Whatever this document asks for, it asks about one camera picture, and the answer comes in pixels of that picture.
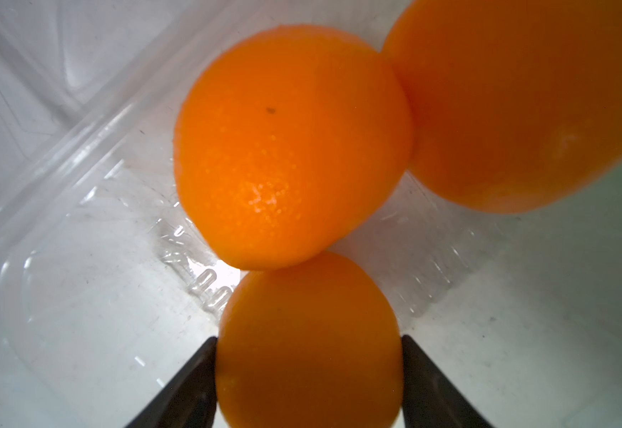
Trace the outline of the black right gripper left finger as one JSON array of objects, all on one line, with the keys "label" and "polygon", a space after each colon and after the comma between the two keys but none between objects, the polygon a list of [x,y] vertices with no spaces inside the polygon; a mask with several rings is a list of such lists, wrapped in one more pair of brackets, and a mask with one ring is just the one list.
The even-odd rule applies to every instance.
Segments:
[{"label": "black right gripper left finger", "polygon": [[216,415],[216,344],[209,337],[127,428],[208,428]]}]

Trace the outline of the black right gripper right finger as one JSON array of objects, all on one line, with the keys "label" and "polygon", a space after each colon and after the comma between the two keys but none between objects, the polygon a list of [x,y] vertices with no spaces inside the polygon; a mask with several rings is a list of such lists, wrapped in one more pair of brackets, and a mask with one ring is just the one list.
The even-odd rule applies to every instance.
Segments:
[{"label": "black right gripper right finger", "polygon": [[410,428],[492,428],[410,335],[401,338],[404,367],[402,413]]}]

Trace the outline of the orange clamshell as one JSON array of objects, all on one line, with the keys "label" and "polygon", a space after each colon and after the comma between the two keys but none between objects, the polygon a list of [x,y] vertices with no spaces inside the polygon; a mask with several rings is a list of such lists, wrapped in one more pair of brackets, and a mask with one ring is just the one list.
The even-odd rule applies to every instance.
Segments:
[{"label": "orange clamshell", "polygon": [[383,56],[342,30],[281,26],[227,49],[195,81],[175,123],[177,196],[218,258],[278,269],[368,219],[413,146]]},{"label": "orange clamshell", "polygon": [[390,427],[403,389],[398,321],[353,261],[321,253],[236,286],[216,348],[229,426]]}]

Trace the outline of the orange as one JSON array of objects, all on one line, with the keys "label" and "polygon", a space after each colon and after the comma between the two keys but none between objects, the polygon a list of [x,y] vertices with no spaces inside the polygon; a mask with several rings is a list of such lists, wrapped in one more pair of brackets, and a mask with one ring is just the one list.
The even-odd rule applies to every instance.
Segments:
[{"label": "orange", "polygon": [[411,173],[522,213],[622,160],[622,1],[414,1],[382,46],[414,115]]}]

